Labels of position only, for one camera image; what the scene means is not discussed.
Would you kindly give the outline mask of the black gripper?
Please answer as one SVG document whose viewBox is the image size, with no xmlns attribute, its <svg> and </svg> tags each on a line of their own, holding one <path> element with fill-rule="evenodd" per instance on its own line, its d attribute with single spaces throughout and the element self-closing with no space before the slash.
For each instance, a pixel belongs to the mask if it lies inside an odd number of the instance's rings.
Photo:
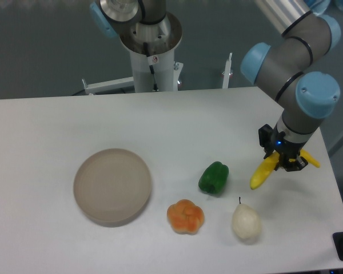
<svg viewBox="0 0 343 274">
<path fill-rule="evenodd" d="M 262 126 L 258 130 L 258 138 L 260 146 L 265 152 L 264 159 L 274 151 L 280 155 L 274 168 L 275 171 L 280 168 L 286 172 L 301 171 L 308 165 L 308 161 L 304 157 L 297 156 L 304 143 L 289 140 L 288 135 L 284 131 L 279 132 L 277 126 L 275 128 L 271 128 L 268 124 Z"/>
</svg>

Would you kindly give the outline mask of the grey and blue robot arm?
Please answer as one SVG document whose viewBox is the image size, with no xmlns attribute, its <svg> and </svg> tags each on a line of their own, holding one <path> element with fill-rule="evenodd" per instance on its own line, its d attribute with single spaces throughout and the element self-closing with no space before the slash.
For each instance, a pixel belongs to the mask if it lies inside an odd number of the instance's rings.
<svg viewBox="0 0 343 274">
<path fill-rule="evenodd" d="M 256 4 L 283 43 L 278 47 L 254 45 L 240 70 L 283 108 L 274 127 L 259 129 L 265 155 L 278 155 L 273 164 L 276 169 L 299 171 L 310 162 L 304 145 L 340 97 L 334 78 L 306 69 L 338 43 L 341 30 L 334 18 L 314 15 L 304 1 Z M 137 92 L 177 90 L 174 50 L 181 41 L 182 27 L 167 11 L 165 1 L 94 1 L 89 9 L 98 28 L 109 38 L 119 37 L 129 51 Z"/>
</svg>

